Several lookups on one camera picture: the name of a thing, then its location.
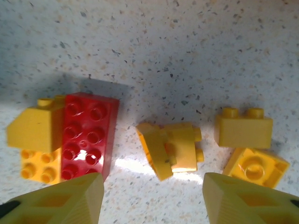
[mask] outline toy block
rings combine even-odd
[[[173,173],[196,171],[197,162],[204,160],[202,150],[195,148],[195,142],[201,141],[200,128],[185,122],[164,125],[161,132],[166,133],[165,147],[175,154],[177,163],[171,167]]]
[[[88,174],[11,199],[0,224],[97,224],[103,195],[102,175]]]
[[[176,161],[172,152],[166,153],[159,127],[143,123],[137,125],[136,130],[146,158],[158,179],[163,181],[171,177],[173,175],[171,165]]]
[[[210,224],[298,224],[299,197],[233,177],[206,173]]]
[[[275,188],[289,165],[284,159],[264,150],[236,148],[222,174]]]
[[[149,164],[161,181],[174,172],[196,171],[197,162],[204,161],[202,150],[195,148],[195,142],[201,141],[201,131],[189,122],[162,128],[143,123],[136,129]]]
[[[109,175],[119,100],[87,93],[65,98],[62,179]]]
[[[37,107],[24,110],[7,127],[10,147],[50,153],[62,145],[64,96],[42,98]]]
[[[61,182],[61,148],[53,153],[23,149],[21,151],[21,177],[47,184]]]
[[[216,116],[214,138],[220,147],[270,148],[273,120],[264,117],[263,109],[250,108],[239,115],[236,108],[223,108]]]

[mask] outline granite countertop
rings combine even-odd
[[[46,186],[20,178],[6,126],[76,91],[121,99],[101,224],[207,224],[204,173],[232,153],[213,139],[223,106],[274,119],[271,150],[291,164],[277,189],[299,195],[298,16],[296,0],[2,0],[0,202]],[[145,120],[199,126],[198,171],[160,182],[134,129]]]

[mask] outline white speckled surface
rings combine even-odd
[[[224,105],[274,119],[272,150],[291,163],[277,189],[299,195],[298,15],[296,0],[1,0],[0,201],[45,186],[19,177],[5,127],[36,99],[76,91],[122,100],[101,224],[207,224],[203,175],[231,153],[213,140]],[[200,126],[198,172],[159,182],[135,133],[143,120]]]

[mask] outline red lego brick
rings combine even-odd
[[[119,100],[87,93],[65,98],[61,176],[110,172]]]

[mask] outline yellow lego brick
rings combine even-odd
[[[7,127],[10,147],[50,153],[62,146],[64,96],[42,98]]]
[[[159,128],[143,123],[137,125],[136,130],[147,160],[159,180],[171,177],[173,175],[171,162],[175,159],[171,156],[172,152],[169,152],[169,155],[166,153]]]
[[[21,151],[21,176],[24,179],[47,184],[61,182],[61,148],[53,153],[23,149]]]
[[[203,153],[195,149],[195,142],[201,141],[200,128],[193,128],[190,122],[165,125],[161,132],[166,133],[166,146],[175,154],[176,164],[171,169],[175,172],[197,170],[197,162],[203,161]]]
[[[244,116],[236,108],[224,108],[216,116],[214,138],[220,147],[270,148],[272,127],[261,108],[250,108]]]
[[[223,174],[275,188],[288,168],[287,161],[264,150],[236,148]]]
[[[87,174],[11,199],[21,204],[0,224],[97,224],[103,195],[102,175]]]
[[[298,224],[299,197],[229,176],[206,173],[210,224]]]

